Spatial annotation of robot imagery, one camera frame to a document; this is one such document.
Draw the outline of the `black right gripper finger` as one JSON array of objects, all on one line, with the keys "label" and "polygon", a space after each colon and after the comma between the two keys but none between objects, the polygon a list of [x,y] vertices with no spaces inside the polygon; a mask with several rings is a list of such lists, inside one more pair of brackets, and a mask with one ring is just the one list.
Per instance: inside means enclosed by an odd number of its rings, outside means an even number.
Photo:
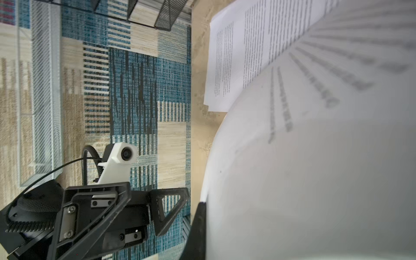
[{"label": "black right gripper finger", "polygon": [[180,260],[206,259],[206,202],[200,202]]}]

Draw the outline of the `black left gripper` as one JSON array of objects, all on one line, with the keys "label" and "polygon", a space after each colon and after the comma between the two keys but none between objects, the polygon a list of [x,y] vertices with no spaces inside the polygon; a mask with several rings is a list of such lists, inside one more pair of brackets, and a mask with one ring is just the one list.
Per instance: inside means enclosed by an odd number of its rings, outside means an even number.
[{"label": "black left gripper", "polygon": [[151,221],[165,235],[189,198],[186,187],[133,191],[128,182],[40,186],[6,207],[8,259],[99,259],[146,242]]}]

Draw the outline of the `white paper bottom sheet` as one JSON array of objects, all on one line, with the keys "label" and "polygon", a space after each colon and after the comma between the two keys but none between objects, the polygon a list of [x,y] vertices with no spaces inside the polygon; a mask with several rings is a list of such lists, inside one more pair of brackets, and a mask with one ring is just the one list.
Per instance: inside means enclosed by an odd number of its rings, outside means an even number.
[{"label": "white paper bottom sheet", "polygon": [[208,260],[416,257],[416,3],[343,1],[239,95],[201,192]]}]

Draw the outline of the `white text paper sheet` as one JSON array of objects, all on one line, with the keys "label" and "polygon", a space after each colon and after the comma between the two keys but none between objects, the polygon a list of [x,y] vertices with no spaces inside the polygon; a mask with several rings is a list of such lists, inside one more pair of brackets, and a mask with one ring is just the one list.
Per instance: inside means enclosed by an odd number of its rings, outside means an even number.
[{"label": "white text paper sheet", "polygon": [[204,104],[228,112],[242,90],[339,1],[234,1],[210,23]]}]

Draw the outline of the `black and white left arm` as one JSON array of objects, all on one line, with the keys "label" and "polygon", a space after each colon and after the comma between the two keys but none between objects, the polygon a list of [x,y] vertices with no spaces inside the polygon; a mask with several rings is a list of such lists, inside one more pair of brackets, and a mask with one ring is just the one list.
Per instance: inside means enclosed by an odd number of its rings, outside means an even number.
[{"label": "black and white left arm", "polygon": [[1,211],[1,244],[10,260],[95,260],[146,242],[149,225],[166,234],[188,198],[186,188],[62,188],[51,180]]}]

